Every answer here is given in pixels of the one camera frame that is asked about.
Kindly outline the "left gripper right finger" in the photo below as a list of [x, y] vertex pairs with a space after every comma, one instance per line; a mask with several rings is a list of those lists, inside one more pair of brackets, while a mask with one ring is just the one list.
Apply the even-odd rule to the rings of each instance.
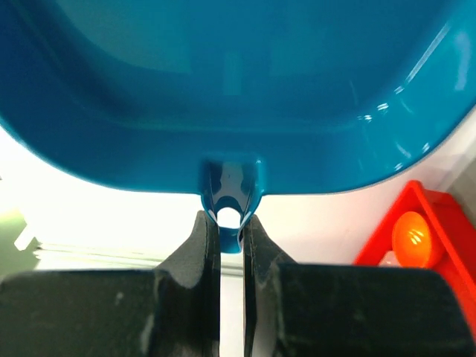
[[303, 264], [256, 216], [242, 231], [246, 356], [473, 356], [444, 279], [429, 270]]

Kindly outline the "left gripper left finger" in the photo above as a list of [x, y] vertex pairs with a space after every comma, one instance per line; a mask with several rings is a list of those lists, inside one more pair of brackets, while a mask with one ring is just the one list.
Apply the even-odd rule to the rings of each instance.
[[220, 243], [199, 212], [155, 268], [29, 271], [1, 279], [3, 356], [217, 356]]

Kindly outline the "blue dustpan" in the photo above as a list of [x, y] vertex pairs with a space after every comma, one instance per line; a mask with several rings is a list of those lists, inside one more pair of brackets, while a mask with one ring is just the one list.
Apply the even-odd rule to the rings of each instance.
[[1, 173], [43, 242], [414, 171], [475, 107], [473, 1], [3, 1]]

